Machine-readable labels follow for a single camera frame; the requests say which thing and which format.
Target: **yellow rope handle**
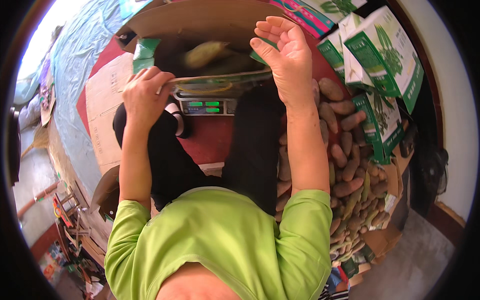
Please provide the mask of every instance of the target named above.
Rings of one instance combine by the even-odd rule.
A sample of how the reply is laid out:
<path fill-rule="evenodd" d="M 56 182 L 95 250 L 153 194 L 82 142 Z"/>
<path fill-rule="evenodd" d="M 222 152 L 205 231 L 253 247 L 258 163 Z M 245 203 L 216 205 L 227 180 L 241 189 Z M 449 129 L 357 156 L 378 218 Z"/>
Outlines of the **yellow rope handle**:
<path fill-rule="evenodd" d="M 282 0 L 282 5 L 283 5 L 283 8 L 286 9 L 287 11 L 289 12 L 298 12 L 299 10 L 301 10 L 302 8 L 307 8 L 313 12 L 317 12 L 316 10 L 314 10 L 313 8 L 311 8 L 310 6 L 303 6 L 303 5 L 299 5 L 296 9 L 294 10 L 291 10 L 290 8 L 287 8 L 285 6 L 285 1 Z"/>
<path fill-rule="evenodd" d="M 224 91 L 228 91 L 232 87 L 233 87 L 233 83 L 229 82 L 227 86 L 221 87 L 221 88 L 218 88 L 218 89 L 208 90 L 208 91 L 195 91 L 195 90 L 188 90 L 186 88 L 181 87 L 180 85 L 177 85 L 177 88 L 179 90 L 184 91 L 184 92 L 188 92 L 188 93 L 192 93 L 192 94 L 209 94 L 209 93 L 224 92 Z"/>

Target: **red floor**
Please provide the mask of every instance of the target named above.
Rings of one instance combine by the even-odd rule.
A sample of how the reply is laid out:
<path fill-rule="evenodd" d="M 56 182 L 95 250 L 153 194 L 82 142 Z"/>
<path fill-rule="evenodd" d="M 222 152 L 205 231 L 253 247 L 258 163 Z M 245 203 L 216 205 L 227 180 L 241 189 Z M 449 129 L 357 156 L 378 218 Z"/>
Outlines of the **red floor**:
<path fill-rule="evenodd" d="M 343 88 L 344 95 L 348 96 L 348 92 L 340 83 L 333 69 L 315 47 L 315 45 L 318 44 L 318 40 L 308 35 L 306 31 L 304 31 L 304 33 L 312 50 L 313 77 L 316 80 L 328 77 L 336 81 Z M 121 54 L 123 54 L 123 51 L 119 48 L 117 42 L 112 39 L 98 57 L 89 78 L 97 73 L 101 67 Z M 80 94 L 76 106 L 86 130 L 90 134 L 85 107 L 85 88 Z M 190 118 L 192 119 L 193 134 L 188 140 L 180 139 L 184 149 L 197 164 L 223 162 L 228 154 L 228 148 L 231 142 L 233 117 L 199 116 Z M 336 142 L 337 137 L 331 135 L 330 141 Z"/>

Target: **person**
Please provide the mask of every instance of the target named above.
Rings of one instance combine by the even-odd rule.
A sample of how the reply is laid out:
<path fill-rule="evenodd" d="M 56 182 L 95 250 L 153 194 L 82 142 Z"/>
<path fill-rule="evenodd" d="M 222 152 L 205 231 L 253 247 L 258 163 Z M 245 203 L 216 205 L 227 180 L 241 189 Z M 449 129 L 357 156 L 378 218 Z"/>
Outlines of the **person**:
<path fill-rule="evenodd" d="M 120 199 L 105 257 L 118 300 L 302 300 L 322 292 L 331 270 L 332 211 L 312 54 L 287 19 L 267 17 L 255 33 L 277 44 L 278 50 L 250 40 L 275 84 L 238 100 L 221 178 L 202 173 L 176 137 L 181 116 L 164 111 L 174 75 L 151 67 L 129 79 L 113 125 L 121 146 Z M 278 225 L 285 113 L 292 196 Z M 154 218 L 150 197 L 160 209 Z"/>

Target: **broom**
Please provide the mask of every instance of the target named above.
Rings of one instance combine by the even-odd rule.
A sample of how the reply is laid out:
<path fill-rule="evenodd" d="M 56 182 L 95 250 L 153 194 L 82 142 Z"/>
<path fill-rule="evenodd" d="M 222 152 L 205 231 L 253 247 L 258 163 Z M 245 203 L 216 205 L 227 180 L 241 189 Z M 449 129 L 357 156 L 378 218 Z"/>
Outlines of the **broom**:
<path fill-rule="evenodd" d="M 22 152 L 20 159 L 22 159 L 33 148 L 47 148 L 48 147 L 48 130 L 40 123 L 33 132 L 33 142 Z"/>

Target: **white sock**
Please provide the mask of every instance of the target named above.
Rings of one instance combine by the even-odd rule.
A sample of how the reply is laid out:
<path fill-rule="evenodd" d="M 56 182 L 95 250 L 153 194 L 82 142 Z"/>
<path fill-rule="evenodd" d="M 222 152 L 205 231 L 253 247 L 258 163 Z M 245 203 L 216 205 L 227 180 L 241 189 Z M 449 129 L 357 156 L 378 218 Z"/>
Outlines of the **white sock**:
<path fill-rule="evenodd" d="M 179 107 L 175 103 L 170 103 L 165 107 L 165 110 L 168 111 L 169 113 L 174 113 L 176 111 L 180 111 Z M 181 114 L 174 114 L 173 115 L 177 121 L 178 121 L 178 126 L 177 126 L 177 132 L 175 133 L 176 136 L 179 136 L 183 132 L 183 118 Z"/>

